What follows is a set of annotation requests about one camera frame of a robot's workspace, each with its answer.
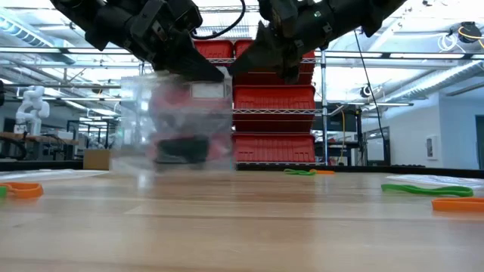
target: white wall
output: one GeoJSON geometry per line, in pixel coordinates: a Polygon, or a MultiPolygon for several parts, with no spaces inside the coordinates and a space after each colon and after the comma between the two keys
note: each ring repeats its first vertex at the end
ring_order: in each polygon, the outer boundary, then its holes
{"type": "Polygon", "coordinates": [[[444,167],[479,169],[476,116],[484,116],[484,98],[442,97],[440,115],[444,167]]]}
{"type": "MultiPolygon", "coordinates": [[[[439,94],[413,103],[412,107],[389,108],[381,119],[382,128],[390,129],[391,163],[441,168],[444,166],[442,157],[428,160],[426,148],[427,137],[436,135],[436,148],[441,151],[439,94]]],[[[363,132],[378,129],[378,120],[363,119],[362,129],[363,132]]]]}

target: orange plastic strip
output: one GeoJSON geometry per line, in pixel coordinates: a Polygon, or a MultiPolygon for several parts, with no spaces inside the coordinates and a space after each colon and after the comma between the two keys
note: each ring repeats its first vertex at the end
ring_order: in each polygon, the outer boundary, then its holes
{"type": "Polygon", "coordinates": [[[316,173],[316,174],[321,174],[321,175],[334,175],[336,174],[335,171],[328,171],[328,170],[316,170],[316,169],[311,169],[309,170],[311,173],[316,173]]]}
{"type": "Polygon", "coordinates": [[[439,198],[432,200],[432,207],[442,212],[484,212],[484,198],[439,198]]]}

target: orange rubber band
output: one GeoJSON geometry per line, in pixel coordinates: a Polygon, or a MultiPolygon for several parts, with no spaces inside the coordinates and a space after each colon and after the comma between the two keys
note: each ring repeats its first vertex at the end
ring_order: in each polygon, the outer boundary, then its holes
{"type": "Polygon", "coordinates": [[[36,198],[44,194],[42,185],[37,183],[5,182],[0,183],[0,186],[7,187],[9,193],[20,199],[36,198]]]}

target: cardboard box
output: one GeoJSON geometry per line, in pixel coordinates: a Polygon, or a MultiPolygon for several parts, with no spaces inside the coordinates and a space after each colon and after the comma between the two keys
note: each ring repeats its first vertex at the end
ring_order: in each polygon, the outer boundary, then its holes
{"type": "Polygon", "coordinates": [[[110,150],[84,150],[85,170],[109,170],[110,150]]]}

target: doorway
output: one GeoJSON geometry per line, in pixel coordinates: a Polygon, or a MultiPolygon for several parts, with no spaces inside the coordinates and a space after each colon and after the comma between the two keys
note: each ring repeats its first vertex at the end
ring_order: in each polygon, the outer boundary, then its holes
{"type": "Polygon", "coordinates": [[[477,159],[479,169],[484,170],[484,116],[476,116],[477,159]]]}

